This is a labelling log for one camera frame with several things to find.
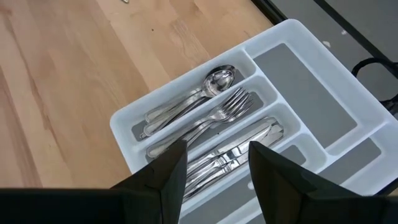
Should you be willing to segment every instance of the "wooden countertop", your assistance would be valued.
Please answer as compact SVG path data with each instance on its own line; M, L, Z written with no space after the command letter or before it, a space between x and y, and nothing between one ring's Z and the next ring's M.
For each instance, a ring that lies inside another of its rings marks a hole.
M250 0L0 0L0 187L118 183L111 115L271 26Z

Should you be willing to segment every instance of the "wooden table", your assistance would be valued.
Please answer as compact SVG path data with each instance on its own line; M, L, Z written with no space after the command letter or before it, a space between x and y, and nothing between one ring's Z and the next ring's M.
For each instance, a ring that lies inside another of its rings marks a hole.
M250 0L0 0L0 187L123 180L111 115L271 26Z

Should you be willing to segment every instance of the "white cutlery tray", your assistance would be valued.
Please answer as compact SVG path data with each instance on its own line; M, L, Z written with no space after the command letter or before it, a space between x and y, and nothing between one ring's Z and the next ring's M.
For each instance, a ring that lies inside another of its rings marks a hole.
M266 54L278 47L288 49L309 75L302 75L299 69L294 73L284 72L295 66L294 63L298 66L297 62L286 57L278 59L283 63L275 67L275 63L270 61L276 57L270 54L267 59ZM211 69L224 64L235 66L243 79L153 136L142 141L136 139L132 127L143 122L147 111L200 85ZM115 112L111 129L131 172L135 173L148 164L147 146L203 116L240 86L254 92L261 102L232 125L225 128L220 125L221 129L215 135L190 149L189 161L253 122L274 116L284 126L285 136L272 149L281 153L290 146L297 147L305 157L302 166L314 173L321 173L363 142L370 141L380 153L339 184L358 194L371 195L398 177L398 167L395 166L398 160L398 121L301 23L291 19ZM363 149L356 153L352 162L366 160L367 154L368 151ZM328 171L327 178L333 181L343 175L341 168L337 167L335 172ZM248 173L246 164L186 201L182 205L181 218ZM223 222L246 223L259 211L254 198L253 202L242 205Z

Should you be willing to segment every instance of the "black cable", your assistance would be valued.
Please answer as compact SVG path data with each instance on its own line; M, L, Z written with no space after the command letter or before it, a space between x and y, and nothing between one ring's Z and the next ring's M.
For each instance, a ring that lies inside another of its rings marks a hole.
M367 58L363 61L360 61L358 64L356 64L351 71L351 73L357 77L358 72L361 68L372 64L372 63L380 63L384 65L385 67L389 67L391 70L395 71L398 73L398 62L391 62L390 60L386 60L383 58ZM391 114L396 114L398 113L398 94L391 98L390 100L383 100L380 101L380 103L388 110L390 111Z

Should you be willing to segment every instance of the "cutlery tray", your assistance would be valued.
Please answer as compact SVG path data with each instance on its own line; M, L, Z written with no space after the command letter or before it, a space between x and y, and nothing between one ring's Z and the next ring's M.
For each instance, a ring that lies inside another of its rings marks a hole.
M238 70L231 88L149 138L137 137L146 112L200 86L211 69L224 64ZM150 162L148 146L206 115L239 87L252 93L254 106L236 121L212 127L198 138L188 150L188 161L259 119L273 116L283 125L285 136L271 148L324 178L371 195L398 177L398 121L301 23L291 19L115 112L111 129L131 172ZM180 222L206 217L210 219L197 222L247 223L256 218L261 210L255 194L234 190L241 181L250 183L248 164L187 200ZM230 210L222 212L226 203L222 200L219 208L210 206L220 195L237 194L247 197ZM211 219L204 208L220 217Z

